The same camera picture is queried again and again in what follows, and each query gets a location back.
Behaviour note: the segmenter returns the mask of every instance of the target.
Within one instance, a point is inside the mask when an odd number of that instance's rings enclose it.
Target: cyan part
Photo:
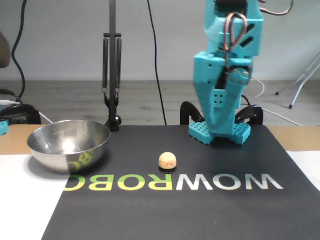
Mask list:
[[[242,41],[232,52],[228,52],[228,67],[225,86],[216,88],[226,70],[224,25],[230,12],[219,12],[215,1],[206,0],[204,28],[209,41],[207,51],[194,58],[193,84],[199,99],[205,122],[189,125],[189,134],[204,144],[210,144],[215,137],[228,138],[243,144],[251,128],[246,123],[235,124],[236,109],[241,105],[241,95],[250,79],[248,71],[253,68],[253,59],[259,55],[263,31],[263,15],[257,0],[248,0],[246,8],[247,31]],[[235,18],[235,38],[242,30],[242,20]]]
[[[7,121],[0,121],[0,136],[9,132],[9,126]]]

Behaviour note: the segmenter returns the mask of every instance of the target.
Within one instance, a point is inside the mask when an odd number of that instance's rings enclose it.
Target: white tripod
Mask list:
[[[303,72],[303,74],[293,83],[291,83],[289,86],[285,87],[285,88],[282,88],[280,91],[277,91],[275,93],[275,95],[279,95],[282,91],[286,90],[286,89],[289,89],[289,88],[292,88],[294,85],[296,85],[298,82],[300,82],[304,77],[305,79],[301,82],[299,88],[298,88],[298,91],[296,92],[294,98],[293,98],[293,101],[292,103],[289,105],[289,108],[292,109],[294,107],[294,104],[295,104],[295,101],[302,89],[302,87],[304,86],[304,84],[311,78],[311,76],[317,71],[317,69],[320,67],[320,62],[316,65],[315,63],[317,62],[317,60],[320,59],[320,53],[316,56],[316,58],[312,61],[312,63],[308,66],[308,68]]]

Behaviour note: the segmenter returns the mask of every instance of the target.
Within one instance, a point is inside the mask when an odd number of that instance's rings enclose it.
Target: floor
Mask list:
[[[288,109],[296,93],[296,87],[279,96],[274,93],[286,86],[287,81],[265,81],[265,92],[257,98],[249,98],[251,104],[281,114],[304,126],[320,124],[320,82],[309,81],[303,87],[293,109]],[[181,103],[190,101],[198,109],[200,105],[192,81],[161,81],[162,97],[169,125],[179,124]],[[0,81],[1,88],[18,93],[19,81]],[[252,81],[246,89],[250,95],[261,91]],[[52,121],[88,119],[105,123],[108,109],[104,104],[99,81],[27,81],[22,98],[24,103],[35,106]],[[121,83],[118,114],[123,125],[163,125],[163,116],[157,83],[155,81],[123,81]],[[264,114],[264,125],[292,125],[270,113]]]

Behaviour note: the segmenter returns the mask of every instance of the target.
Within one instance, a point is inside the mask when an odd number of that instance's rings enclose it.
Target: bowl rim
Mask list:
[[[59,123],[63,123],[63,122],[92,122],[92,123],[95,123],[95,124],[99,124],[99,125],[102,125],[103,127],[105,127],[106,129],[108,129],[109,136],[107,137],[107,139],[106,139],[105,141],[103,141],[103,143],[101,143],[101,144],[99,144],[99,145],[97,145],[97,146],[95,146],[95,147],[92,147],[92,148],[89,148],[89,149],[83,150],[83,151],[77,151],[77,152],[73,152],[73,153],[68,153],[68,154],[50,154],[50,153],[45,153],[45,152],[37,151],[37,150],[35,150],[35,149],[33,149],[33,148],[30,147],[30,145],[29,145],[29,139],[30,139],[30,137],[31,137],[32,134],[35,134],[37,131],[40,131],[40,130],[44,129],[45,127],[48,127],[48,126],[51,126],[51,125],[55,125],[55,124],[59,124]],[[55,121],[55,122],[53,122],[53,123],[49,123],[49,124],[46,124],[46,125],[44,125],[44,126],[42,126],[42,127],[39,127],[38,129],[34,130],[32,133],[29,134],[29,136],[28,136],[27,139],[26,139],[26,144],[27,144],[28,147],[31,149],[31,151],[35,151],[35,152],[40,153],[40,154],[47,154],[47,155],[49,155],[49,156],[70,156],[70,155],[74,155],[74,154],[86,153],[86,152],[88,152],[88,151],[90,151],[90,150],[96,149],[96,148],[104,145],[104,144],[109,140],[110,136],[111,136],[111,131],[110,131],[110,129],[109,129],[106,125],[104,125],[104,124],[102,124],[102,123],[100,123],[100,122],[93,121],[93,120],[83,120],[83,119],[82,119],[82,120],[81,120],[81,119],[69,119],[69,120]]]

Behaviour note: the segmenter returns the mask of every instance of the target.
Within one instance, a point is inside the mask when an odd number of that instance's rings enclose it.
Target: gray wall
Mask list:
[[[206,49],[205,0],[150,0],[158,40],[162,80],[191,80],[193,56]],[[282,11],[290,0],[269,0]],[[22,0],[0,0],[0,31],[11,46],[16,39]],[[108,32],[107,0],[28,0],[25,28],[16,51],[27,80],[100,80],[102,34]],[[265,15],[254,77],[291,80],[320,52],[320,1],[295,0],[287,16]],[[122,33],[122,79],[153,80],[154,42],[146,0],[117,1]],[[11,62],[0,79],[20,79]]]

